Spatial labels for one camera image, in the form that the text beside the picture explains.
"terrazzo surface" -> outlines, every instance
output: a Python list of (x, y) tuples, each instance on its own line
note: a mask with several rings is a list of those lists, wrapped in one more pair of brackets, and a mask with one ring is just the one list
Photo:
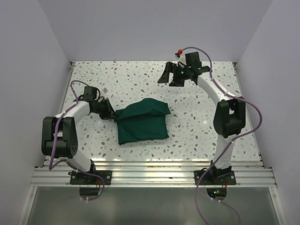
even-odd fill
[[(79, 150), (93, 160), (119, 161), (197, 161), (211, 160), (215, 153), (217, 134), (213, 128), (216, 106), (208, 95), (192, 81), (184, 88), (157, 84), (165, 61), (78, 61), (71, 80), (81, 80), (105, 90), (114, 110), (125, 108), (143, 98), (168, 103), (171, 115), (166, 116), (169, 138), (118, 144), (117, 125), (101, 120), (98, 115), (84, 117), (77, 125)], [(240, 89), (231, 62), (214, 62), (213, 75), (236, 96)], [(76, 83), (77, 95), (83, 85)], [(68, 88), (63, 108), (73, 103)], [(246, 121), (243, 130), (250, 130)], [(248, 135), (235, 142), (232, 160), (259, 161), (254, 137)]]

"black mounting bracket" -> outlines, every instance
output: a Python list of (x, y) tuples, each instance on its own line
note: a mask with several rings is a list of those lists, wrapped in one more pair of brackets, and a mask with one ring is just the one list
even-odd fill
[[(102, 177), (105, 185), (110, 185), (112, 182), (112, 171), (111, 170), (96, 170), (93, 172), (94, 175)], [(90, 175), (85, 175), (81, 172), (69, 172), (68, 175), (71, 176), (71, 185), (96, 185), (97, 178)]]
[[(226, 169), (217, 169), (213, 166), (202, 178), (199, 185), (236, 185), (236, 179), (234, 171), (231, 170), (231, 166)], [(194, 171), (195, 184), (197, 185), (202, 174), (205, 173), (205, 170), (196, 170)]]

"white wall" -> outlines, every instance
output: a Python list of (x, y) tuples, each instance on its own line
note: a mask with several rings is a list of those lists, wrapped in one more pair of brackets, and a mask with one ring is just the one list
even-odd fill
[(272, 0), (39, 0), (70, 60), (172, 60), (189, 45), (237, 61)]
[(257, 142), (292, 225), (300, 224), (299, 12), (299, 0), (274, 0), (237, 66), (244, 96), (262, 111)]
[(37, 0), (0, 1), (0, 224), (19, 219), (68, 61)]

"metal frame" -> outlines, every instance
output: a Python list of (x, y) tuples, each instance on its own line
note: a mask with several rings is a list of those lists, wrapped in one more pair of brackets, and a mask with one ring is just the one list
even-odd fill
[(285, 212), (283, 210), (281, 201), (279, 199), (277, 187), (270, 187), (269, 190), (270, 190), (271, 198), (273, 201), (274, 209), (275, 209), (279, 224), (280, 225), (288, 224), (288, 221), (285, 217)]
[[(74, 63), (66, 86), (71, 80)], [(66, 92), (61, 102), (60, 112), (65, 101)], [(210, 161), (148, 161), (148, 162), (123, 162), (123, 161), (94, 161), (97, 170), (112, 170), (112, 183), (109, 187), (174, 187), (194, 188), (194, 171), (210, 166)], [(30, 211), (37, 192), (37, 187), (78, 187), (70, 185), (71, 171), (66, 164), (60, 164), (52, 171), (48, 170), (49, 157), (45, 158), (43, 168), (35, 168), (28, 194), (19, 219), (19, 225), (27, 224)], [(232, 161), (232, 169), (235, 171), (237, 185), (229, 188), (268, 187), (272, 197), (275, 212), (279, 223), (286, 225), (287, 220), (280, 200), (278, 198), (276, 181), (272, 169), (263, 167), (262, 161)], [(199, 188), (218, 186), (199, 186)]]

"green cloth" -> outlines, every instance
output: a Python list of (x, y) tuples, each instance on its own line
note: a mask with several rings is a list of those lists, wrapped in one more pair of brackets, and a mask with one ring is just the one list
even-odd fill
[(145, 98), (116, 111), (119, 144), (169, 137), (165, 116), (171, 114), (168, 104)]

